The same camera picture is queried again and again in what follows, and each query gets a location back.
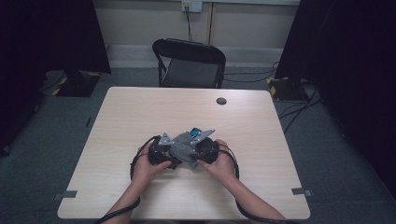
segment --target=tape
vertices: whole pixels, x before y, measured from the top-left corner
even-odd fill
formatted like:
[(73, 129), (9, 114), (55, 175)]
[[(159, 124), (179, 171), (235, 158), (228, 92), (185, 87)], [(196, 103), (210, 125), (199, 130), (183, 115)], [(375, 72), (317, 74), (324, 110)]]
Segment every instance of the tape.
[(291, 192), (293, 193), (293, 195), (303, 194), (305, 195), (305, 197), (310, 197), (313, 195), (310, 189), (303, 189), (303, 188), (291, 189)]
[(63, 198), (76, 198), (76, 190), (66, 190), (63, 193), (57, 193), (53, 196), (52, 200), (61, 201)]

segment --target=black curtain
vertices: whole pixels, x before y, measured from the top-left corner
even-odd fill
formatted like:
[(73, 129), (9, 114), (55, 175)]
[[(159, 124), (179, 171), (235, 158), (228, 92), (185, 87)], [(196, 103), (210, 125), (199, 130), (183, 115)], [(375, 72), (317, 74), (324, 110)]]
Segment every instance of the black curtain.
[(0, 149), (47, 71), (67, 68), (110, 74), (92, 0), (0, 0)]
[(318, 81), (346, 139), (396, 197), (396, 1), (302, 0), (277, 77)]

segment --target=wooden table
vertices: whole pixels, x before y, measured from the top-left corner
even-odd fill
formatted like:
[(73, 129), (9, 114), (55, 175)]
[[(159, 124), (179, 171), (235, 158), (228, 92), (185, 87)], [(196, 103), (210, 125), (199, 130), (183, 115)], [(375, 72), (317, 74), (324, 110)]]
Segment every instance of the wooden table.
[[(218, 105), (223, 97), (226, 105)], [(309, 208), (267, 91), (113, 87), (109, 89), (63, 198), (60, 218), (99, 218), (130, 183), (130, 162), (150, 137), (192, 128), (228, 143), (240, 179), (286, 218), (307, 219)], [(233, 196), (201, 167), (167, 169), (151, 182), (135, 219), (245, 219)]]

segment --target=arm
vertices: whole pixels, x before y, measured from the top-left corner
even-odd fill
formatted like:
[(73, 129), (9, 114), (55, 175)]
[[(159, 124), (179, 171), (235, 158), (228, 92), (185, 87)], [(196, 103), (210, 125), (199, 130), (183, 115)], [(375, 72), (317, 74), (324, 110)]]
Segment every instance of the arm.
[[(221, 140), (216, 140), (219, 143), (219, 149), (228, 150), (227, 144)], [(234, 174), (233, 162), (224, 153), (220, 152), (218, 159), (212, 164), (204, 161), (198, 163), (206, 169), (221, 185), (224, 186), (235, 197), (239, 204), (251, 215), (256, 217), (267, 217), (271, 219), (285, 220), (273, 206), (261, 199), (250, 189), (248, 189)]]
[[(142, 154), (147, 154), (149, 152), (149, 146), (150, 145), (147, 145), (142, 150)], [(136, 162), (136, 166), (134, 167), (134, 177), (132, 178), (131, 183), (117, 200), (117, 202), (114, 203), (114, 205), (110, 208), (107, 214), (135, 203), (151, 180), (154, 179), (155, 175), (166, 169), (166, 167), (168, 167), (170, 164), (170, 161), (165, 161), (158, 165), (151, 165), (147, 155), (140, 157)], [(104, 223), (129, 223), (132, 212), (133, 210), (122, 213), (119, 216), (113, 217)]]

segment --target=chair backrest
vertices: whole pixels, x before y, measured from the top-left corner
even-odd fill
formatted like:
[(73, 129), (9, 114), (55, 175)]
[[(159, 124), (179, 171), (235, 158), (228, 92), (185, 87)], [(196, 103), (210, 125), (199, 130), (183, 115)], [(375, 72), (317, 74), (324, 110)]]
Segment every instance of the chair backrest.
[(187, 40), (159, 39), (153, 43), (152, 50), (159, 62), (162, 61), (160, 56), (163, 56), (185, 61), (222, 64), (223, 66), (226, 63), (224, 54), (216, 47)]

